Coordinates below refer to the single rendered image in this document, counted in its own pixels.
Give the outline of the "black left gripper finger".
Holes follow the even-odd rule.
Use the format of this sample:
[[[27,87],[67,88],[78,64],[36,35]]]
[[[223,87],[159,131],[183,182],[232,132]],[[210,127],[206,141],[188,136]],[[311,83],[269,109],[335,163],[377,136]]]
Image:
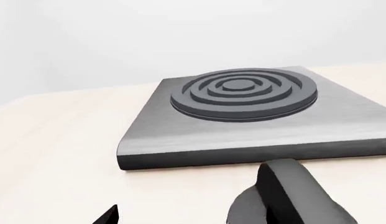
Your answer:
[[[118,224],[119,212],[117,205],[113,205],[109,210],[104,212],[95,222],[92,224]]]

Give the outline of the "grey brushed metal stove plate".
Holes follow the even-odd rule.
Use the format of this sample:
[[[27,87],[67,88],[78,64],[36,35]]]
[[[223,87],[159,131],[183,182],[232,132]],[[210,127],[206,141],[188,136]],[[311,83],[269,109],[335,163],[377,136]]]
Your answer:
[[[386,155],[386,107],[306,68],[277,69],[314,80],[317,100],[298,113],[248,123],[180,113],[170,95],[194,76],[162,80],[119,142],[120,169]]]

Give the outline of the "dark ringed stove burner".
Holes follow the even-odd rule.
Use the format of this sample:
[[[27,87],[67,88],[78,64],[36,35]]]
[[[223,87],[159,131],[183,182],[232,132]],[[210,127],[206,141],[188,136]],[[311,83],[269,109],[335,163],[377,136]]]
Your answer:
[[[237,68],[194,76],[176,87],[171,105],[208,121],[248,123],[286,117],[318,98],[310,77],[276,68]]]

